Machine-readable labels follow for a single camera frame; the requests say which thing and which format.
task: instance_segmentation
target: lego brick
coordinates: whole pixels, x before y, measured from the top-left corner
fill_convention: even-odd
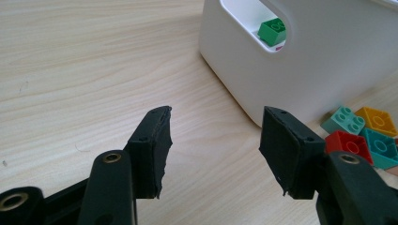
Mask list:
[[[390,137],[398,135],[390,114],[370,107],[362,107],[355,112],[365,120],[365,126]]]
[[[281,19],[276,18],[261,23],[257,35],[270,47],[275,46],[286,39],[286,28]]]
[[[366,139],[376,167],[386,170],[398,165],[397,147],[392,137],[369,128],[364,128],[360,136]]]
[[[371,165],[374,164],[364,137],[336,130],[325,139],[326,152],[346,151],[363,157]]]
[[[329,134],[342,130],[352,134],[359,134],[365,126],[362,117],[356,116],[349,108],[341,106],[321,127]]]

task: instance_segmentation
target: teal block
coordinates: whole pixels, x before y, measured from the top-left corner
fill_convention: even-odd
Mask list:
[[[286,39],[286,28],[281,19],[261,23],[257,32],[260,39],[264,40],[270,47],[275,46]]]
[[[366,139],[374,165],[386,170],[398,165],[398,151],[395,140],[392,137],[365,128],[360,136]]]
[[[321,127],[329,134],[336,130],[358,135],[365,127],[365,120],[356,116],[349,108],[341,106]]]

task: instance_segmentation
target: green block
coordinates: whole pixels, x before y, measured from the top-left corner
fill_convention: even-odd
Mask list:
[[[286,39],[286,28],[281,19],[261,23],[257,35],[270,47],[275,46]]]

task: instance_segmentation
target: red block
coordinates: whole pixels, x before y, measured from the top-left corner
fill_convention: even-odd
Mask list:
[[[366,140],[361,136],[337,130],[326,137],[325,141],[328,154],[343,150],[365,158],[371,165],[374,164]]]

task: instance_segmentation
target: light wood surface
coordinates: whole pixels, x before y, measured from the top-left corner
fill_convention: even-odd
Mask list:
[[[0,192],[49,196],[85,179],[147,111],[170,105],[163,192],[138,201],[140,225],[319,224],[315,201],[283,197],[257,150],[260,128],[200,55],[203,3],[1,1]],[[397,121],[397,96],[393,75],[346,105]],[[320,119],[310,126],[324,135]]]

